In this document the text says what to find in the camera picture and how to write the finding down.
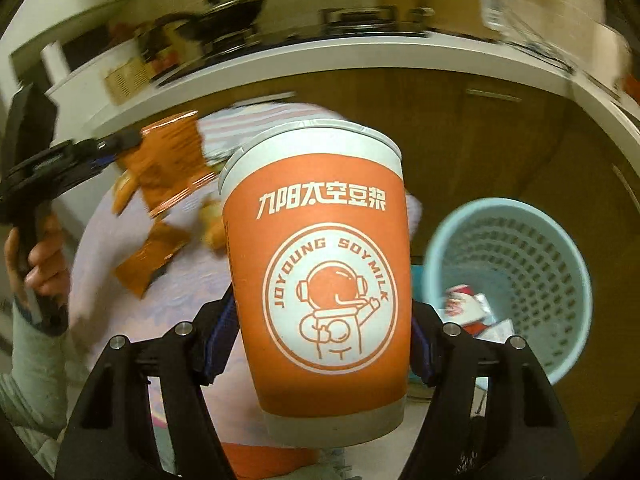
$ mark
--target food package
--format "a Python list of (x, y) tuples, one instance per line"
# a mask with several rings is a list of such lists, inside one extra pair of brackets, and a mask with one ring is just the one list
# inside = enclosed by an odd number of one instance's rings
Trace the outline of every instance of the food package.
[(476, 337), (479, 333), (484, 332), (488, 328), (482, 321), (477, 321), (475, 323), (470, 323), (462, 327), (465, 332), (471, 334), (473, 337)]
[(491, 310), (491, 305), (489, 305), (489, 300), (486, 298), (486, 296), (482, 294), (482, 292), (480, 292), (479, 294), (475, 294), (474, 298), (478, 300), (478, 303), (480, 303), (482, 310), (484, 310), (486, 314), (486, 317), (482, 320), (482, 322), (487, 326), (496, 324), (498, 320), (495, 319), (494, 311)]
[(138, 180), (129, 170), (118, 177), (113, 185), (113, 205), (111, 211), (119, 216), (138, 189)]
[(486, 312), (474, 298), (473, 289), (468, 285), (457, 285), (447, 289), (444, 322), (453, 322), (464, 327), (484, 319)]
[(490, 326), (478, 335), (478, 339), (485, 341), (493, 341), (495, 343), (504, 343), (512, 335), (516, 333), (511, 319), (505, 319), (498, 324)]
[(225, 225), (222, 221), (220, 200), (205, 199), (200, 208), (200, 221), (204, 226), (203, 243), (212, 251), (222, 251), (226, 247)]
[(140, 147), (122, 156), (152, 218), (215, 178), (202, 155), (197, 116), (191, 111), (150, 124), (142, 129)]
[(175, 254), (189, 243), (191, 235), (182, 229), (156, 220), (145, 243), (114, 270), (120, 283), (138, 298), (164, 270)]

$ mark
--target table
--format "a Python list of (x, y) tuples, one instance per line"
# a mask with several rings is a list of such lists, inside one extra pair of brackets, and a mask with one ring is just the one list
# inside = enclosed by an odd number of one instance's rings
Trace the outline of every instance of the table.
[[(111, 213), (111, 193), (103, 197), (78, 247), (69, 298), (71, 330), (87, 350), (89, 366), (113, 335), (125, 334), (132, 342), (161, 336), (178, 322), (193, 319), (207, 301), (222, 297), (231, 280), (226, 256), (211, 253), (200, 242), (198, 209), (207, 195), (219, 198), (217, 180), (171, 209), (165, 222), (186, 229), (193, 238), (142, 300), (125, 289), (112, 270), (142, 245), (152, 220), (139, 191), (119, 217)], [(262, 421), (241, 335), (224, 374), (202, 391), (222, 442), (280, 447)], [(158, 378), (151, 378), (149, 397), (155, 423), (164, 423)]]

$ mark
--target orange paper cup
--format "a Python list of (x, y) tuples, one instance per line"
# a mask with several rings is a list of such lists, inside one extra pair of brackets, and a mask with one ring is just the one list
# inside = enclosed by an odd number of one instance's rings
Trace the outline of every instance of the orange paper cup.
[(339, 120), (271, 128), (220, 174), (246, 355), (268, 431), (341, 447), (404, 415), (409, 231), (398, 147)]

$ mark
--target person's hand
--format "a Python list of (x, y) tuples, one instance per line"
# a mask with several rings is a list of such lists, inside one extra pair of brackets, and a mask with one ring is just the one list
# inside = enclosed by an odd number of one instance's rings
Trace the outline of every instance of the person's hand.
[(54, 215), (45, 220), (44, 231), (44, 238), (29, 253), (28, 260), (33, 269), (24, 281), (18, 272), (20, 233), (17, 228), (11, 230), (4, 244), (4, 263), (9, 274), (9, 283), (12, 292), (24, 308), (31, 307), (28, 305), (25, 286), (41, 296), (55, 297), (59, 306), (68, 301), (71, 278), (62, 254), (65, 237)]
[(330, 334), (330, 340), (334, 343), (347, 341), (351, 334), (349, 324), (343, 319), (334, 319), (326, 328)]
[(326, 325), (322, 325), (318, 329), (318, 342), (319, 343), (328, 343), (331, 341), (331, 332), (327, 330)]

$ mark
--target astronaut cartoon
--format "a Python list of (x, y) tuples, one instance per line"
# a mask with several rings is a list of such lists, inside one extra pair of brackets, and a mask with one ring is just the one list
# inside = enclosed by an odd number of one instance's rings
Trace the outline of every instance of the astronaut cartoon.
[(362, 354), (363, 326), (380, 308), (380, 298), (367, 297), (367, 281), (339, 261), (317, 264), (296, 286), (296, 295), (313, 312), (300, 321), (300, 334), (318, 350), (318, 359), (333, 354), (340, 361)]

